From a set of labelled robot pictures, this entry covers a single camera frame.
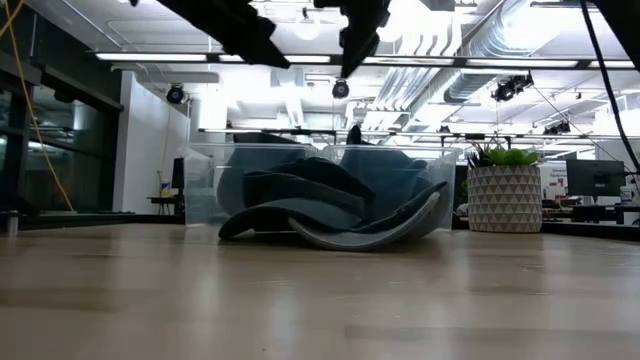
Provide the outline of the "green succulent plant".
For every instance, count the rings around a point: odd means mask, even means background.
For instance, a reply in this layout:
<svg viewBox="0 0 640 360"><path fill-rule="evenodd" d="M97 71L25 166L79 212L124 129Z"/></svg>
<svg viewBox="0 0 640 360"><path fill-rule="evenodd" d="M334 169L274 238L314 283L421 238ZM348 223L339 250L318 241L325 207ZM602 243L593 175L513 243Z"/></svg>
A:
<svg viewBox="0 0 640 360"><path fill-rule="evenodd" d="M474 152L466 155L470 168L493 166L535 166L538 154L522 149L505 149L500 145L491 147L489 144L474 143Z"/></svg>

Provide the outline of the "dark navy baseball cap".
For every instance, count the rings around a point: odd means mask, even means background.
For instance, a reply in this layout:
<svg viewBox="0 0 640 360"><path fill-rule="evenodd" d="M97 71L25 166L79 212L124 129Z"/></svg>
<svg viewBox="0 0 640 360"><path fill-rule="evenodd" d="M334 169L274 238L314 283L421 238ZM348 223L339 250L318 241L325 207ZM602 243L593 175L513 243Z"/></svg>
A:
<svg viewBox="0 0 640 360"><path fill-rule="evenodd" d="M351 230L373 218L374 198L374 191L357 177L319 157L246 171L220 183L219 204L229 219L219 237L287 230L291 219L322 230Z"/></svg>

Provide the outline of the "long ceiling light bar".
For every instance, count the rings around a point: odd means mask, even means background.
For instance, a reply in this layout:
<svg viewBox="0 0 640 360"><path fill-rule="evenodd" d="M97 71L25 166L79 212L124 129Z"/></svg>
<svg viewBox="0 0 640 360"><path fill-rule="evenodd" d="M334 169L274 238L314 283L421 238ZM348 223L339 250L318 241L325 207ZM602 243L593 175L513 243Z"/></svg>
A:
<svg viewBox="0 0 640 360"><path fill-rule="evenodd" d="M237 55L217 53L96 53L102 61L114 63L203 63L203 64L243 64L244 60ZM575 69L595 70L599 67L596 59L589 58L477 58L447 56L372 56L362 62L363 66L389 67L435 67L435 68L469 68L469 69L530 69L530 70L562 70Z"/></svg>

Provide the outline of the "black computer monitor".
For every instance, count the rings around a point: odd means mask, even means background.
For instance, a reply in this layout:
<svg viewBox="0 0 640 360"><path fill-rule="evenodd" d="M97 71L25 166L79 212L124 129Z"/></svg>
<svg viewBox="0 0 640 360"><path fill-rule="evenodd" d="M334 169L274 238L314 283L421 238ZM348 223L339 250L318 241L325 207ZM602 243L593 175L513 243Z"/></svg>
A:
<svg viewBox="0 0 640 360"><path fill-rule="evenodd" d="M568 194L571 196L618 196L626 185L624 163L611 160L566 161Z"/></svg>

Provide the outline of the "large black track lights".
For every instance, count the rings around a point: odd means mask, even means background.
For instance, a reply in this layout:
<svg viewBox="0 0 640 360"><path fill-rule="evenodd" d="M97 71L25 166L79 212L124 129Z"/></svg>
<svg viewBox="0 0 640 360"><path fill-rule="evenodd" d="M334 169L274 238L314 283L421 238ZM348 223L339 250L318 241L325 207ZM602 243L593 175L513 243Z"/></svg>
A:
<svg viewBox="0 0 640 360"><path fill-rule="evenodd" d="M496 102L508 102L533 85L534 81L531 74L511 76L497 84L491 97Z"/></svg>

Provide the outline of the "dark teal baseball cap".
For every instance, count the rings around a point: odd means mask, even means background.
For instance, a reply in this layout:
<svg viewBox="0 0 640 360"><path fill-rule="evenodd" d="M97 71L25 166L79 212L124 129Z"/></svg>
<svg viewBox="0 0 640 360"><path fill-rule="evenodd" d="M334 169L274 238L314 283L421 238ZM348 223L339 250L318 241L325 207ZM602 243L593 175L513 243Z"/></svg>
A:
<svg viewBox="0 0 640 360"><path fill-rule="evenodd" d="M347 147L340 165L373 192L368 199L371 221L391 216L431 186L426 179L427 163L424 160L364 141L358 125L354 125L347 135Z"/></svg>

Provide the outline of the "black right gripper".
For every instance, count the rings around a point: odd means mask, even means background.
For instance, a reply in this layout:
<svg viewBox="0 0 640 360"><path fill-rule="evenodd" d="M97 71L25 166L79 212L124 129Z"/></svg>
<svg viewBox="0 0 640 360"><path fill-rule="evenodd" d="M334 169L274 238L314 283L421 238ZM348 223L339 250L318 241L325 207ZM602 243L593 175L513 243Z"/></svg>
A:
<svg viewBox="0 0 640 360"><path fill-rule="evenodd" d="M391 0L313 0L316 8L338 8L348 18L350 25L366 24L373 27L345 27L340 31L342 78L348 78L367 57L375 54L380 42L376 28L387 24L390 3Z"/></svg>

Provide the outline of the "white triangle-pattern plant pot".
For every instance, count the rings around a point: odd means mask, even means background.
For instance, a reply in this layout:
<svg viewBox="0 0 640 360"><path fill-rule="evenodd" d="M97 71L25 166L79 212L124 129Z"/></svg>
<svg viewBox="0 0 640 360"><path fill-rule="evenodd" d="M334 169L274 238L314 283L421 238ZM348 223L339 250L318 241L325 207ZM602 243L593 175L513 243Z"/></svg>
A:
<svg viewBox="0 0 640 360"><path fill-rule="evenodd" d="M467 173L468 223L471 231L538 233L542 226L540 169L501 165Z"/></svg>

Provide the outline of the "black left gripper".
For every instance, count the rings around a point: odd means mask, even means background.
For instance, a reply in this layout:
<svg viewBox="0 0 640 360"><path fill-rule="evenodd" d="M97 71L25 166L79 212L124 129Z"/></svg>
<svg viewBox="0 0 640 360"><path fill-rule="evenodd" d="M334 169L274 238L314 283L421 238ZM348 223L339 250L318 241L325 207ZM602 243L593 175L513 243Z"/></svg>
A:
<svg viewBox="0 0 640 360"><path fill-rule="evenodd" d="M270 40L275 24L260 16L251 0L157 1L214 38L227 54L239 55L250 65L291 66Z"/></svg>

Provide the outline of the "small dark side table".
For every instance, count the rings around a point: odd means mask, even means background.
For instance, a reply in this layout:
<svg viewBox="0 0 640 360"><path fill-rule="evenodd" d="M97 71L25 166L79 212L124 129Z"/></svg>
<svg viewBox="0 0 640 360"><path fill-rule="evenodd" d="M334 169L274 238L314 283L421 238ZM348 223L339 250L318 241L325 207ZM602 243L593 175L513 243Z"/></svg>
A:
<svg viewBox="0 0 640 360"><path fill-rule="evenodd" d="M151 204L158 205L159 215L181 216L184 214L184 201L179 195L169 197L148 197Z"/></svg>

